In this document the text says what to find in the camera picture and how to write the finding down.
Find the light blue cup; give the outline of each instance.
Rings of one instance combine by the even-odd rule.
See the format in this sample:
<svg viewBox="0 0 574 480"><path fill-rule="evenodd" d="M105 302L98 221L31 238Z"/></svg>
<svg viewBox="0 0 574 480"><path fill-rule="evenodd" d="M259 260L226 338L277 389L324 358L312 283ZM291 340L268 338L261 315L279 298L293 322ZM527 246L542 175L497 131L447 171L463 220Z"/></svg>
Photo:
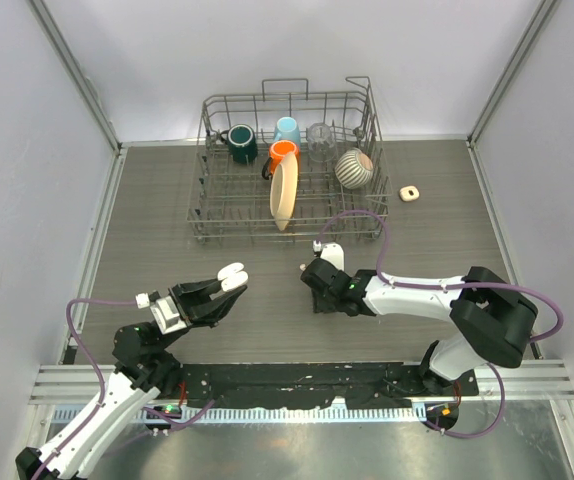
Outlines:
<svg viewBox="0 0 574 480"><path fill-rule="evenodd" d="M289 140L298 145L300 150L300 130L296 120L291 117L283 117L276 122L276 130L274 130L274 143L278 140Z"/></svg>

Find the white striped cup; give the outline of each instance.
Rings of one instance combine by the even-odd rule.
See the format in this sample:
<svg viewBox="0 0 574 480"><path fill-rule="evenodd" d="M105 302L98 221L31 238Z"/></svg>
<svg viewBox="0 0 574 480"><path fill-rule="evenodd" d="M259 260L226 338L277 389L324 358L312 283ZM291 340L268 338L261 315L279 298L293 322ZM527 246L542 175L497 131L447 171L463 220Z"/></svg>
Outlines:
<svg viewBox="0 0 574 480"><path fill-rule="evenodd" d="M338 159L335 171L341 185L352 190L369 183L374 176L374 165L367 155L352 148Z"/></svg>

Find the white panel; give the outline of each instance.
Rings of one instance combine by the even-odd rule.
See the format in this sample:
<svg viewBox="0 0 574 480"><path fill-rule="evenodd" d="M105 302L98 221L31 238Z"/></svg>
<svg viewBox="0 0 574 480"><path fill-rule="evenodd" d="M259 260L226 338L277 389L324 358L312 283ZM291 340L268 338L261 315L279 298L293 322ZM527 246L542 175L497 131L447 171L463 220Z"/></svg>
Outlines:
<svg viewBox="0 0 574 480"><path fill-rule="evenodd" d="M574 0L560 2L479 147L521 280L567 315L542 346L574 384Z"/></svg>
<svg viewBox="0 0 574 480"><path fill-rule="evenodd" d="M122 141L195 137L270 77L370 75L384 133L469 133L538 0L49 0Z"/></svg>
<svg viewBox="0 0 574 480"><path fill-rule="evenodd" d="M110 160L27 5L0 0L0 480L38 365L57 360Z"/></svg>

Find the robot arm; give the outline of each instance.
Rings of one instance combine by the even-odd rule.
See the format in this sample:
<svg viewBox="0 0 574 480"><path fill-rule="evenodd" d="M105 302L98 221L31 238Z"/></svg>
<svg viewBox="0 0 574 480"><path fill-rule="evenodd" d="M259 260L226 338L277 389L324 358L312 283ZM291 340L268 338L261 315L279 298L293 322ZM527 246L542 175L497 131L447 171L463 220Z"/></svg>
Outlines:
<svg viewBox="0 0 574 480"><path fill-rule="evenodd" d="M247 289L243 268L241 263L229 265L217 278L178 284L165 297L158 292L137 295L138 307L149 307L155 321L116 332L113 354L118 363L105 384L102 403L98 393L40 449L24 449L16 458L20 479L33 479L40 468L40 480L88 478L138 411L159 395L170 395L182 382L181 365L165 348L192 328L218 325Z"/></svg>
<svg viewBox="0 0 574 480"><path fill-rule="evenodd" d="M456 325L459 332L434 342L421 362L422 382L432 393L439 394L466 371L488 362L520 366L536 306L515 292L457 288L471 282L504 283L490 270L472 267L467 275L435 280L383 274L385 283L373 270L359 270L354 276L345 273L338 244L314 243L314 252L317 258L301 275L312 290L314 311L350 316L397 313Z"/></svg>

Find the dish rack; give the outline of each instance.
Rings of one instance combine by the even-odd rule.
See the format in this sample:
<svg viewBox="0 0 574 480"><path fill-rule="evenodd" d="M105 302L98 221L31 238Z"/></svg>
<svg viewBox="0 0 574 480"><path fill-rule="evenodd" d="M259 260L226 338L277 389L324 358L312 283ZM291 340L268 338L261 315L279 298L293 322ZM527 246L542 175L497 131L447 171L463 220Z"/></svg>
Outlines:
<svg viewBox="0 0 574 480"><path fill-rule="evenodd" d="M311 240L344 210L371 210L387 217L391 185L371 82L369 77L345 80L351 85L347 90L310 92L306 78L266 79L260 93L212 95L203 102L187 216L199 242L243 237L252 242ZM269 92L269 87L279 85L288 85L289 90ZM274 125L286 116L298 122L301 153L293 218L281 232L269 210L271 181L261 177L261 169ZM306 143L306 128L317 122L329 125L335 139L335 148L325 161L310 158ZM256 134L258 158L251 165L235 163L227 145L219 140L219 132L241 123ZM366 186L348 190L338 182L334 165L355 147L371 158L374 175ZM328 234L334 239L377 238L381 230L372 217L348 216L332 225Z"/></svg>

